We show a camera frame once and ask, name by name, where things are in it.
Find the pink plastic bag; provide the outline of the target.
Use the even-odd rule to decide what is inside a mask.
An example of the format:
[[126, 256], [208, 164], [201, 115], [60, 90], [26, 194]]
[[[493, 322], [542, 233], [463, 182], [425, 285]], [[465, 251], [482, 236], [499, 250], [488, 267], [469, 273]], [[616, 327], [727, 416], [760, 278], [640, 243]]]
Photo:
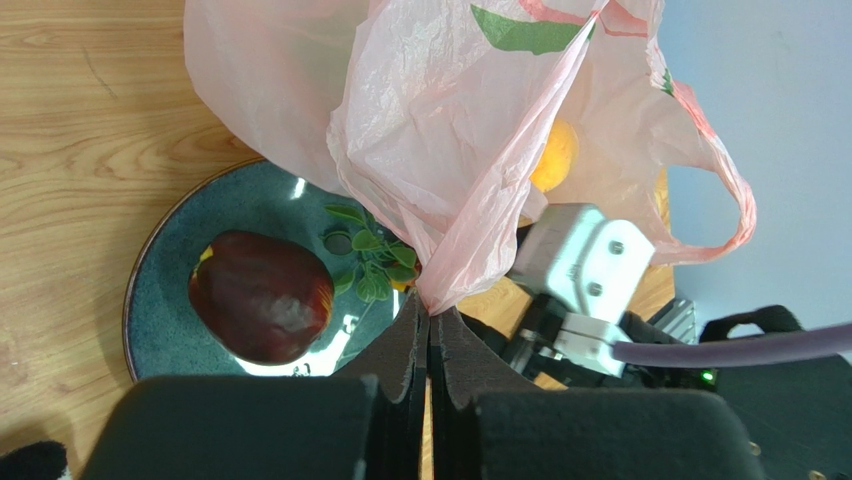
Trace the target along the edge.
[[[659, 48], [660, 1], [189, 1], [196, 93], [250, 148], [347, 195], [411, 245], [438, 314], [494, 285], [515, 229], [587, 202], [653, 243], [656, 265], [747, 243], [756, 203], [692, 89]], [[579, 153], [547, 193], [530, 177], [556, 119]], [[735, 234], [682, 243], [656, 204], [670, 166], [716, 174]]]

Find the dark purple fruit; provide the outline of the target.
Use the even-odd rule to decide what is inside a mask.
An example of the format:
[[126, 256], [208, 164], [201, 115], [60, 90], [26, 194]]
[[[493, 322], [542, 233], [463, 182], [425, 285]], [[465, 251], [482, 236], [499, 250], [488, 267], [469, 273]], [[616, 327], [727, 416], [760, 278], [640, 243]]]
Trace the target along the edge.
[[189, 302], [211, 334], [263, 365], [305, 355], [329, 326], [334, 297], [332, 276], [311, 250], [240, 230], [212, 240], [188, 284]]

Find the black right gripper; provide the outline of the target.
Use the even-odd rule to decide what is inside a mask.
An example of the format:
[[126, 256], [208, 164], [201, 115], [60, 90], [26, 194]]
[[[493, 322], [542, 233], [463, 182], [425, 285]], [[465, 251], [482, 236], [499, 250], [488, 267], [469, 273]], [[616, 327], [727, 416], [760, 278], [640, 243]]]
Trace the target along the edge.
[[851, 476], [851, 365], [841, 356], [720, 370], [629, 366], [615, 378], [535, 354], [521, 374], [560, 387], [711, 391], [744, 423], [767, 478]]

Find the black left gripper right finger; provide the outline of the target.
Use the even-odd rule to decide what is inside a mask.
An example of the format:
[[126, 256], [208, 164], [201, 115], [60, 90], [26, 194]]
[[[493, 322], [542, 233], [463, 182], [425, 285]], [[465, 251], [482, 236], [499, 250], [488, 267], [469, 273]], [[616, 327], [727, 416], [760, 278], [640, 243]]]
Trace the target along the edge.
[[544, 390], [449, 310], [429, 332], [438, 479], [760, 479], [746, 429], [695, 390]]

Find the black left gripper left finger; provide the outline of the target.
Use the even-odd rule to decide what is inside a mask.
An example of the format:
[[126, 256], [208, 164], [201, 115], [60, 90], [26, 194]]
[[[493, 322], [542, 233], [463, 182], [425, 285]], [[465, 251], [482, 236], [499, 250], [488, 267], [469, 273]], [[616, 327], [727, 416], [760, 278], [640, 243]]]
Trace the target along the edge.
[[417, 294], [328, 377], [176, 376], [134, 385], [86, 479], [415, 479], [425, 321]]

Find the yellow peach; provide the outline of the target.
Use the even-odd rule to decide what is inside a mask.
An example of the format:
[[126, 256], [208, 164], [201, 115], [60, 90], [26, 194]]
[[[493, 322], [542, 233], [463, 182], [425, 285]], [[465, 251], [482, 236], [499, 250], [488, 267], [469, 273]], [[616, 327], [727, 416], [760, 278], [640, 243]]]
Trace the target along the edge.
[[572, 164], [579, 153], [579, 140], [573, 126], [556, 119], [542, 155], [530, 180], [542, 193], [552, 191], [562, 184], [570, 173]]

